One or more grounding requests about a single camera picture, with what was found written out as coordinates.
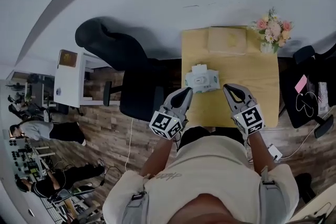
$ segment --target flower bouquet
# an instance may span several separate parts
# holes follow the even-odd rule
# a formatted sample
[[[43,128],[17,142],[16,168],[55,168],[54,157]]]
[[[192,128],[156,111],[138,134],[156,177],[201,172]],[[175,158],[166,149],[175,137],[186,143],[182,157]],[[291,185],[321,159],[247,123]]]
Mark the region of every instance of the flower bouquet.
[[[252,29],[260,35],[260,51],[263,53],[276,53],[290,39],[292,22],[281,21],[274,8],[252,24]]]

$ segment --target white cable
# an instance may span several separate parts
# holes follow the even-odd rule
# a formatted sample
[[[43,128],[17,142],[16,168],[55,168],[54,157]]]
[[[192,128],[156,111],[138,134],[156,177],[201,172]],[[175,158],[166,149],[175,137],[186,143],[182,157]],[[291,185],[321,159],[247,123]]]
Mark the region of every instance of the white cable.
[[[325,116],[327,116],[329,113],[330,113],[330,111],[332,110],[332,108],[323,116],[323,119],[324,119],[324,117]],[[290,158],[291,156],[293,156],[300,148],[301,148],[301,146],[304,144],[304,142],[307,140],[307,138],[309,137],[309,135],[316,129],[316,127],[317,127],[317,125],[319,125],[319,124],[316,124],[315,125],[315,127],[309,132],[309,134],[307,134],[307,136],[306,136],[306,138],[305,138],[305,140],[303,140],[303,142],[301,143],[301,145],[298,147],[298,149],[297,150],[295,150],[292,154],[290,154],[289,156],[287,156],[287,157],[284,157],[284,158],[280,158],[280,159],[288,159],[288,158]]]
[[[125,171],[127,171],[127,163],[128,163],[128,161],[129,161],[129,159],[130,159],[130,154],[131,154],[131,142],[132,142],[133,120],[134,120],[134,119],[132,119],[132,123],[131,123],[130,149],[129,149],[129,151],[128,151],[127,161],[125,162]]]

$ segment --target person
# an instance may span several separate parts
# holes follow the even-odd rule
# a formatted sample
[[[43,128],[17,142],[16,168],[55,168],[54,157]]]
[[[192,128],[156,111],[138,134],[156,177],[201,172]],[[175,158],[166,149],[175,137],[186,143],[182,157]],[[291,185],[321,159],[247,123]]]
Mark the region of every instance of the person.
[[[34,140],[57,139],[62,141],[78,142],[82,146],[86,145],[83,132],[77,122],[66,122],[54,124],[44,121],[26,121],[9,128],[12,136],[16,138],[28,137]]]
[[[236,128],[216,128],[213,133],[202,127],[188,129],[168,167],[173,141],[162,138],[140,172],[126,171],[110,191],[103,205],[106,223],[123,223],[127,205],[142,191],[148,195],[148,208],[146,221],[139,223],[260,223],[259,186],[266,166],[269,180],[277,183],[284,198],[285,223],[299,200],[290,167],[274,163],[259,132],[248,140],[254,170],[248,167],[245,141]]]
[[[71,189],[75,182],[93,178],[105,173],[105,166],[102,160],[98,166],[87,164],[83,167],[72,167],[66,171],[57,170],[54,174],[48,170],[45,179],[32,183],[26,179],[16,180],[16,186],[23,192],[32,192],[40,198],[48,199],[60,192],[62,189]]]

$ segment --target wooden floor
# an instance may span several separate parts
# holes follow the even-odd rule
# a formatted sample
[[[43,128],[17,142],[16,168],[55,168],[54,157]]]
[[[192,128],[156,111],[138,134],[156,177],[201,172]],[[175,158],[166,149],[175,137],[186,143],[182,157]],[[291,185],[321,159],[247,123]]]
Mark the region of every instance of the wooden floor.
[[[180,87],[180,60],[173,61],[169,70],[172,86]],[[91,74],[90,81],[86,82],[86,92],[94,99],[102,99],[105,81],[112,80],[113,85],[117,86],[122,83],[122,77],[123,73],[113,73],[109,68],[96,70]],[[68,116],[55,115],[54,120],[79,122],[87,138],[87,146],[55,140],[38,142],[38,144],[50,146],[56,152],[58,159],[65,164],[81,166],[87,162],[95,163],[98,158],[101,158],[107,167],[116,166],[124,172],[132,133],[131,153],[127,168],[139,171],[158,140],[158,136],[149,129],[148,123],[134,119],[132,125],[132,119],[121,114],[118,106],[83,106],[81,110],[84,116],[71,111]],[[313,127],[314,123],[311,122],[299,129],[294,129],[285,112],[280,117],[276,128],[264,129],[261,133],[266,145],[274,144],[286,157],[300,146]],[[174,149],[171,152],[170,162],[175,154]],[[310,173],[313,178],[312,189],[316,193],[322,192],[336,182],[336,130],[333,129],[318,140],[311,134],[297,153],[282,162],[290,165],[294,175]],[[116,169],[110,169],[106,175],[106,183],[92,194],[94,199],[103,204],[119,178],[119,172]],[[87,182],[98,186],[101,180],[100,177]]]

